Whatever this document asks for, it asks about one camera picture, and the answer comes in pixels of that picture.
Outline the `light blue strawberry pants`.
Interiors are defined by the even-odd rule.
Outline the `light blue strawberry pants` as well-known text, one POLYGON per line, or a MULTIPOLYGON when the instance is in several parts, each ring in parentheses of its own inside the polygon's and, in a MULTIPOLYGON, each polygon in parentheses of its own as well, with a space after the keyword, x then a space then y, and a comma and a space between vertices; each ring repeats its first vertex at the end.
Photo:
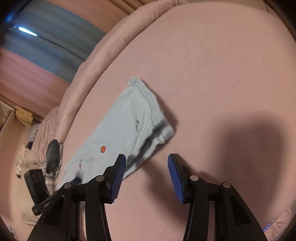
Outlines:
POLYGON ((174 135, 154 93, 137 77, 129 80, 102 121, 66 164, 60 184, 79 177, 87 183, 126 157, 124 178, 174 135))

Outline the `plaid pillow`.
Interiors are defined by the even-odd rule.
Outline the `plaid pillow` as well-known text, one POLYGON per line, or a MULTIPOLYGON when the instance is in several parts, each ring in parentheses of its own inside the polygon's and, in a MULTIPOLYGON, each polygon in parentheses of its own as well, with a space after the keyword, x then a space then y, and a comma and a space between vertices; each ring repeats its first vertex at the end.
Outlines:
POLYGON ((45 184, 48 189, 49 194, 53 194, 56 191, 57 179, 59 177, 61 162, 58 163, 58 167, 55 172, 51 172, 49 174, 46 173, 46 164, 43 166, 43 174, 45 177, 45 184))

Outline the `dark folded jeans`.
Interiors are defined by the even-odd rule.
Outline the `dark folded jeans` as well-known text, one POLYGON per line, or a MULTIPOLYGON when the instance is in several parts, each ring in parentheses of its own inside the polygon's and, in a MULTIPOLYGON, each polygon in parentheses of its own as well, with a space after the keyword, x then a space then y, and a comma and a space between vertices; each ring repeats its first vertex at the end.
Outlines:
POLYGON ((55 173, 60 165, 60 144, 57 140, 52 140, 46 152, 46 173, 55 173))

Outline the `pale green folded garment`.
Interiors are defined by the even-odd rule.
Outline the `pale green folded garment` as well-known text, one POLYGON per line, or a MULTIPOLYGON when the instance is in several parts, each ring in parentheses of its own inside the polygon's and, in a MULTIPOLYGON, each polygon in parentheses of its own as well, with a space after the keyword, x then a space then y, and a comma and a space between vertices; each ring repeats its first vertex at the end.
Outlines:
POLYGON ((60 161, 59 161, 59 170, 60 170, 62 167, 63 144, 59 145, 59 154, 60 154, 60 161))

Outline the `pink rolled duvet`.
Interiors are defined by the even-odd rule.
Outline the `pink rolled duvet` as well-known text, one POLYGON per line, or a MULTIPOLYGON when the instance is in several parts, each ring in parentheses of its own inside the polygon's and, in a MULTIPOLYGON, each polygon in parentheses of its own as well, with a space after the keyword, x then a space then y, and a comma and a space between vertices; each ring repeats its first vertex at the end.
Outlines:
POLYGON ((26 152, 26 161, 34 165, 46 162, 49 142, 57 139, 62 144, 65 141, 88 93, 121 51, 161 15, 186 3, 187 1, 153 1, 117 23, 80 65, 60 105, 53 108, 40 123, 32 148, 26 152))

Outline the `yellow fringed lampshade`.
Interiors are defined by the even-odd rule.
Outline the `yellow fringed lampshade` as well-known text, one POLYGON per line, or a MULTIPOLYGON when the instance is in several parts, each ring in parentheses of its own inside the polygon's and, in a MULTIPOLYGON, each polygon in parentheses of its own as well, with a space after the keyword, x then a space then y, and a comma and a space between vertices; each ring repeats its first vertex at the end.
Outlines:
POLYGON ((15 116, 16 118, 25 126, 31 127, 34 119, 34 114, 26 109, 21 108, 20 106, 15 107, 15 116))

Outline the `pink and blue curtain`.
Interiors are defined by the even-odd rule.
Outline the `pink and blue curtain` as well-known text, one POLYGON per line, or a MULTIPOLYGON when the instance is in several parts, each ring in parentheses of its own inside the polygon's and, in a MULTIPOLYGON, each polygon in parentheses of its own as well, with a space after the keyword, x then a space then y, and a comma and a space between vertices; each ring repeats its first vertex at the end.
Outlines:
POLYGON ((1 1, 1 97, 38 116, 136 1, 1 1))

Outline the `pink bed sheet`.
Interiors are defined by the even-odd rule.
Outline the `pink bed sheet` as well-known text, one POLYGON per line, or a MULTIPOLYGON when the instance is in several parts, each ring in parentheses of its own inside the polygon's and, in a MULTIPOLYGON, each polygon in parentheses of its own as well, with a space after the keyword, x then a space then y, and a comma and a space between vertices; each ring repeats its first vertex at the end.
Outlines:
POLYGON ((176 153, 207 182, 230 182, 261 226, 295 200, 295 41, 262 9, 175 6, 138 33, 99 77, 64 144, 68 162, 132 76, 156 95, 174 136, 106 207, 113 240, 181 240, 188 207, 175 196, 176 153))

